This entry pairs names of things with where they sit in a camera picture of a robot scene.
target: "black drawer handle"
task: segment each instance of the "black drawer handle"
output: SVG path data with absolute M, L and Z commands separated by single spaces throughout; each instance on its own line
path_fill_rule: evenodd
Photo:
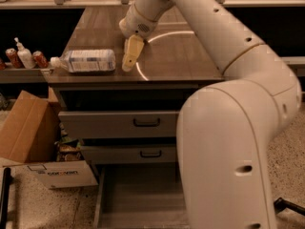
M 143 157 L 143 158 L 152 158 L 152 157 L 161 157 L 162 156 L 162 150 L 159 150 L 158 152 L 156 153 L 145 153 L 145 152 L 140 152 L 140 156 Z
M 157 118 L 156 121 L 139 121 L 136 118 L 133 119 L 133 125 L 135 127 L 157 127 L 160 125 L 160 118 Z

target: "speckled floor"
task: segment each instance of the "speckled floor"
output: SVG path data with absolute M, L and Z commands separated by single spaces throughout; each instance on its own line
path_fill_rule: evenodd
M 8 111 L 0 112 L 0 128 Z M 274 199 L 285 198 L 305 207 L 305 105 L 295 121 L 269 146 L 268 159 Z M 0 158 L 0 166 L 13 164 Z M 26 166 L 11 168 L 7 228 L 92 228 L 97 187 L 49 190 Z M 303 229 L 305 217 L 285 210 L 277 216 L 278 229 Z

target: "bottle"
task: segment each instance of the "bottle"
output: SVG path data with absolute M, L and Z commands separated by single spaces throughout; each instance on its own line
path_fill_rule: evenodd
M 32 58 L 30 50 L 26 49 L 22 43 L 19 42 L 19 39 L 16 37 L 15 42 L 18 48 L 18 56 L 27 69 L 32 69 L 36 66 L 34 59 Z
M 52 57 L 51 65 L 70 73 L 111 72 L 115 70 L 115 54 L 110 49 L 67 51 Z

